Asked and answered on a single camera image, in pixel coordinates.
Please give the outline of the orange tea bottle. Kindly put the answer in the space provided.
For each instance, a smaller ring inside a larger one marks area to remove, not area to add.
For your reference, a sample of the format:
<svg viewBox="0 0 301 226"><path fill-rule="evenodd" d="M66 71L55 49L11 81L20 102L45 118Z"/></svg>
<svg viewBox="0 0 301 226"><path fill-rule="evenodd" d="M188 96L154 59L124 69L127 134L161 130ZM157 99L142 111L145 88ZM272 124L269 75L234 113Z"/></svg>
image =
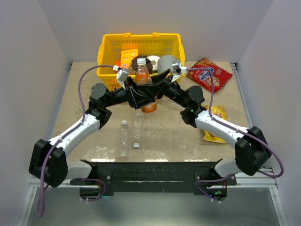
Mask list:
<svg viewBox="0 0 301 226"><path fill-rule="evenodd" d="M138 70L135 75L137 85L152 84L151 76L146 65L138 65ZM144 113L151 113L157 109L157 103L151 103L141 108Z"/></svg>

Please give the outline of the white bottle cap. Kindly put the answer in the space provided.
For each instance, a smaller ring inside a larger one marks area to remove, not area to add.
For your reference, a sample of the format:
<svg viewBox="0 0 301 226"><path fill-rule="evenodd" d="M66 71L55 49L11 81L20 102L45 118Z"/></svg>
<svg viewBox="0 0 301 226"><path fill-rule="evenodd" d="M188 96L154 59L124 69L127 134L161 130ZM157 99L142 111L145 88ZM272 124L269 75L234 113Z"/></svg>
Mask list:
<svg viewBox="0 0 301 226"><path fill-rule="evenodd" d="M146 58L144 57L138 58L137 65L146 65Z"/></svg>

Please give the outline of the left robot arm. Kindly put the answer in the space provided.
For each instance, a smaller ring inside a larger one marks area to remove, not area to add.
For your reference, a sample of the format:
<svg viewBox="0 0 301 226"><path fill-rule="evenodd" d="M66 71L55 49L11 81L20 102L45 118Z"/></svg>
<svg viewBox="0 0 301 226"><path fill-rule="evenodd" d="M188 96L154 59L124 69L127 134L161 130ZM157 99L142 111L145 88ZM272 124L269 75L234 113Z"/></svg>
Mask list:
<svg viewBox="0 0 301 226"><path fill-rule="evenodd" d="M109 91L102 83L93 85L84 115L60 135L35 143L29 173L51 187L58 187L66 179L78 178L87 185L94 184L97 172L92 170L92 166L83 161L67 163L67 157L84 139L108 122L111 116L109 106L126 102L128 97L123 88Z"/></svg>

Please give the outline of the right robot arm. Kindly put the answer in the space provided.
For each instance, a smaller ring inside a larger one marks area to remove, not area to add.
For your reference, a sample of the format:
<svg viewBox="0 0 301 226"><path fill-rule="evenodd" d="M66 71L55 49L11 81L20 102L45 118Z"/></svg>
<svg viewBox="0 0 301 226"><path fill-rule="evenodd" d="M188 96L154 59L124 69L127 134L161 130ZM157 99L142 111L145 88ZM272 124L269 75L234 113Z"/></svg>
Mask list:
<svg viewBox="0 0 301 226"><path fill-rule="evenodd" d="M205 99L200 86L183 90L169 72L152 77L154 96L166 96L181 105L181 117L186 124L217 135L235 149L233 160L219 160L200 177L201 182L220 185L236 173L253 176L258 172L272 154L263 132L258 127L248 129L213 115L210 107L202 106Z"/></svg>

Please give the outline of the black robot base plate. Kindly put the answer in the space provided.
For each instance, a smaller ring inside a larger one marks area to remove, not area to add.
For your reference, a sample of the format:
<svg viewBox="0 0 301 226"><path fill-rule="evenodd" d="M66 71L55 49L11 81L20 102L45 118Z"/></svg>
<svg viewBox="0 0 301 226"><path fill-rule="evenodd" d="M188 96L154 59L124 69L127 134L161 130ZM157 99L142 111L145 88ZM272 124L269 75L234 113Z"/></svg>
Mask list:
<svg viewBox="0 0 301 226"><path fill-rule="evenodd" d="M235 176L213 182L209 171L215 162L90 162L92 171L87 180L72 179L72 186L81 186L82 198L117 192L193 193L223 200L227 186L237 184Z"/></svg>

